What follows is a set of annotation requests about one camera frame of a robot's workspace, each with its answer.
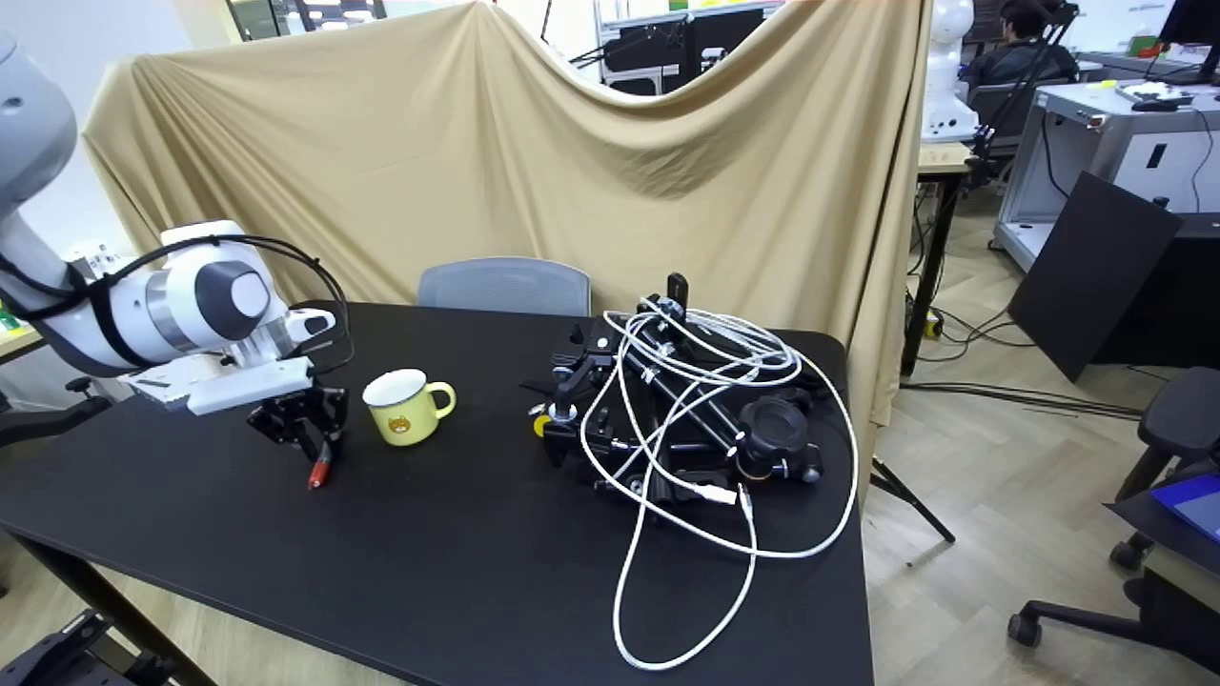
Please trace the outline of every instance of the black cable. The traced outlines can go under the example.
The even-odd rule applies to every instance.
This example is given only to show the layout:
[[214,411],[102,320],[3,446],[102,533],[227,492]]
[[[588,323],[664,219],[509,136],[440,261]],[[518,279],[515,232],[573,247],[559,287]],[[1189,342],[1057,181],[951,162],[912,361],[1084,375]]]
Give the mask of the black cable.
[[551,13],[551,7],[557,7],[557,0],[543,0],[542,28],[536,28],[536,41],[542,41],[542,45],[547,45],[547,41],[543,41],[543,31],[547,31],[547,13]]
[[1194,177],[1189,177],[1194,209],[1206,212],[1206,198],[1202,198],[1202,191],[1198,191],[1198,177],[1209,167],[1209,162],[1212,162],[1212,153],[1216,153],[1216,141],[1212,141],[1212,121],[1209,121],[1209,116],[1206,116],[1202,106],[1194,106],[1194,116],[1206,121],[1206,136],[1209,136],[1209,153],[1206,153],[1206,162],[1202,162],[1202,163],[1194,167]]
[[45,295],[45,298],[68,298],[68,295],[71,295],[71,289],[52,289],[52,287],[30,279],[25,270],[19,270],[16,265],[6,265],[3,257],[0,257],[0,270],[10,273],[10,279],[19,279],[22,287]]
[[950,341],[958,342],[951,355],[918,355],[918,361],[928,361],[928,367],[950,367],[950,361],[962,361],[968,355],[968,342],[964,341]]
[[988,400],[1007,400],[1007,403],[1028,403],[1028,407],[1052,407],[1052,411],[1078,411],[1078,414],[1106,414],[1106,421],[1141,421],[1141,414],[1143,414],[1143,407],[1090,403],[1090,400],[1078,400],[1078,395],[1033,393],[1033,389],[1007,389],[1007,384],[904,381],[898,389],[912,389],[912,393],[988,395]]
[[68,310],[76,310],[76,306],[82,306],[82,301],[90,301],[90,298],[105,298],[105,289],[109,289],[113,282],[137,273],[139,268],[147,268],[147,265],[156,265],[156,261],[163,261],[163,257],[170,257],[170,251],[186,251],[186,247],[203,247],[203,244],[252,244],[252,247],[259,247],[259,251],[274,251],[274,257],[285,257],[285,261],[305,265],[305,268],[327,287],[327,295],[336,298],[336,306],[338,306],[336,320],[338,320],[343,341],[346,341],[346,355],[343,355],[338,361],[331,361],[327,369],[346,367],[346,361],[354,357],[352,306],[346,306],[346,295],[343,295],[338,279],[336,279],[327,268],[318,268],[318,261],[311,261],[310,251],[302,251],[297,244],[274,242],[274,235],[193,235],[193,242],[158,244],[158,247],[128,261],[128,265],[118,268],[113,273],[102,273],[100,282],[66,295],[55,306],[45,306],[45,310],[6,306],[6,310],[10,310],[16,317],[22,317],[22,320],[59,317],[59,313],[68,313]]
[[1052,141],[1048,141],[1048,130],[1043,130],[1043,116],[1035,116],[1035,127],[1042,127],[1043,177],[1048,177],[1052,188],[1066,198],[1062,185],[1057,181],[1057,155],[1052,155]]
[[1153,63],[1162,57],[1162,51],[1146,63],[1143,79],[1150,79]]
[[988,341],[995,346],[1033,346],[1033,341],[997,341],[997,327],[1009,327],[1009,320],[997,320],[1002,313],[988,317],[984,323],[968,323],[958,313],[941,310],[945,320],[968,333],[968,342]]

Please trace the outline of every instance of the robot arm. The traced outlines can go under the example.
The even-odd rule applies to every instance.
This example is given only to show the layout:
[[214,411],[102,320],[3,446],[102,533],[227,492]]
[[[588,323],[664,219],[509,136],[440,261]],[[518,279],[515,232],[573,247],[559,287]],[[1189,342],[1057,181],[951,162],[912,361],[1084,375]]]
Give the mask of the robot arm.
[[184,355],[232,357],[186,393],[205,414],[310,389],[297,352],[336,327],[324,310],[289,310],[232,220],[163,232],[158,268],[113,257],[66,265],[19,219],[71,155],[68,99],[0,36],[0,301],[76,369],[139,375]]
[[932,0],[922,78],[922,141],[968,141],[981,130],[981,116],[958,99],[962,36],[970,18],[968,0]]

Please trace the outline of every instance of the desk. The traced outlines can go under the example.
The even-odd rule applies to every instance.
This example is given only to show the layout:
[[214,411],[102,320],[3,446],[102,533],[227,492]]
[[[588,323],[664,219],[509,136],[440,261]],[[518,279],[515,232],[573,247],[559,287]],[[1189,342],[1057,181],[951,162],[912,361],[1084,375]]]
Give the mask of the desk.
[[[0,526],[118,633],[208,681],[90,564],[118,569],[274,633],[419,681],[643,681],[608,641],[608,596],[632,506],[551,470],[526,407],[573,320],[357,306],[357,357],[331,384],[390,367],[458,384],[435,442],[393,455],[354,407],[331,489],[261,442],[238,411],[186,421],[125,400],[39,463],[0,472]],[[842,381],[826,337],[789,337]],[[817,496],[759,496],[759,533],[796,545],[833,526],[847,450],[824,442]],[[723,614],[740,555],[649,526],[630,590],[640,651],[686,647]],[[817,562],[761,564],[743,614],[671,681],[874,681],[861,533]]]
[[915,361],[918,361],[925,310],[936,295],[950,226],[951,226],[951,209],[958,209],[958,188],[968,177],[968,162],[970,162],[970,153],[964,146],[918,146],[918,185],[941,188],[941,198],[936,198],[936,219],[928,226],[928,244],[925,244],[922,273],[915,287],[915,306],[906,313],[904,378],[912,378]]
[[1028,270],[1084,171],[1171,212],[1220,212],[1220,87],[1183,87],[1179,112],[1133,112],[1106,83],[1035,87],[995,244]]

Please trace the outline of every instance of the mug handle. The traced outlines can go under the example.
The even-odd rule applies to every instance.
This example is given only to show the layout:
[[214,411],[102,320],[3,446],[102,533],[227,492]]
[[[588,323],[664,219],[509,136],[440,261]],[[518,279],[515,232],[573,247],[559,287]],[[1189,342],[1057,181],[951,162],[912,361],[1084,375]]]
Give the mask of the mug handle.
[[446,414],[452,414],[452,407],[458,407],[458,393],[452,393],[452,384],[446,384],[446,381],[432,381],[432,384],[424,384],[428,393],[440,393],[446,395],[446,403],[440,407],[435,407],[435,421],[446,421]]

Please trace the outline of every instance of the computer monitor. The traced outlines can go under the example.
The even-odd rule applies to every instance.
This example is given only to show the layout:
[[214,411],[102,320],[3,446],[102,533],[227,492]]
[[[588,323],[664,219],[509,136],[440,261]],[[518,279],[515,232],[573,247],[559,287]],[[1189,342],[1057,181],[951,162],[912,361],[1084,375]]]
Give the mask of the computer monitor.
[[618,38],[602,45],[602,79],[636,94],[678,93],[723,63],[745,36],[753,36],[753,28],[761,28],[761,18],[761,7],[630,18],[618,28]]
[[1206,65],[1198,69],[1198,79],[1212,83],[1220,63],[1220,0],[1175,0],[1159,41],[1212,45]]

